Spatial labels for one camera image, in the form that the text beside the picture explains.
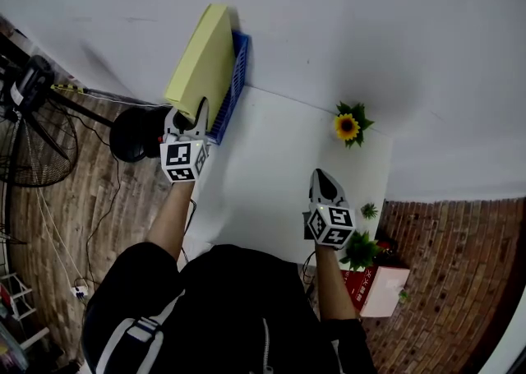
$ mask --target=white wall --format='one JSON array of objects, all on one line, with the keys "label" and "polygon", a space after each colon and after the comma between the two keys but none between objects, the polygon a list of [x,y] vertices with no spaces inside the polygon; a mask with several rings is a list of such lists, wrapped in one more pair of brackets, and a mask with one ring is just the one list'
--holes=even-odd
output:
[{"label": "white wall", "polygon": [[208,2],[252,35],[248,83],[334,109],[363,100],[395,136],[388,196],[526,194],[524,0],[0,0],[88,86],[147,100]]}]

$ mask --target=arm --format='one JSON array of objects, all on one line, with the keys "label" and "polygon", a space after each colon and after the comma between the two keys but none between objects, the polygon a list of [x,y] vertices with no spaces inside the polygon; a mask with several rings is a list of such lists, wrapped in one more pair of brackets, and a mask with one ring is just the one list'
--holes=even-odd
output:
[{"label": "arm", "polygon": [[345,288],[335,251],[316,244],[321,324],[333,344],[341,372],[376,374],[366,335]]},{"label": "arm", "polygon": [[[177,258],[193,187],[193,182],[173,184],[146,241],[129,247],[118,257],[90,300],[82,347],[92,372],[124,319],[160,314],[181,292]],[[166,288],[167,279],[172,288]]]},{"label": "arm", "polygon": [[147,242],[163,248],[175,260],[179,258],[181,252],[193,189],[194,182],[174,183],[146,236]]},{"label": "arm", "polygon": [[316,244],[318,297],[322,320],[348,320],[356,318],[354,305],[345,288],[335,251]]}]

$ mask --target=brick wall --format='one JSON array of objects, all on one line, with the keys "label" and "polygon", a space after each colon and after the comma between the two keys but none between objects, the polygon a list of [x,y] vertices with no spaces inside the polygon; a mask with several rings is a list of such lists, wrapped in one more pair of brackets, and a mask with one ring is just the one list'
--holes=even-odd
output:
[{"label": "brick wall", "polygon": [[[409,300],[390,318],[363,322],[380,373],[478,371],[518,303],[505,289],[513,264],[523,265],[515,260],[523,212],[523,199],[385,203],[379,229],[398,241],[411,274]],[[526,270],[513,272],[522,293]],[[501,301],[507,322],[496,328]]]}]

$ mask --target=person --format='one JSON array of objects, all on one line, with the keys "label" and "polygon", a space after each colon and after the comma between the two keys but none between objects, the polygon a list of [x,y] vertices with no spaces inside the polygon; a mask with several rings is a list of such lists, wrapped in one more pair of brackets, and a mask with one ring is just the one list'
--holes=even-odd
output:
[{"label": "person", "polygon": [[297,266],[263,252],[215,246],[178,271],[193,187],[173,184],[145,242],[118,257],[90,300],[91,371],[376,372],[332,248],[315,250],[320,321]]}]

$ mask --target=sunflower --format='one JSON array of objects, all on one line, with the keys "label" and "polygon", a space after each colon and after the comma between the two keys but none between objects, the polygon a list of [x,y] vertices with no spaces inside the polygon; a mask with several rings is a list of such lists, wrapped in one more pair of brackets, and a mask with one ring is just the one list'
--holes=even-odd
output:
[{"label": "sunflower", "polygon": [[335,119],[336,136],[343,141],[350,141],[358,135],[360,126],[352,114],[342,114]]}]

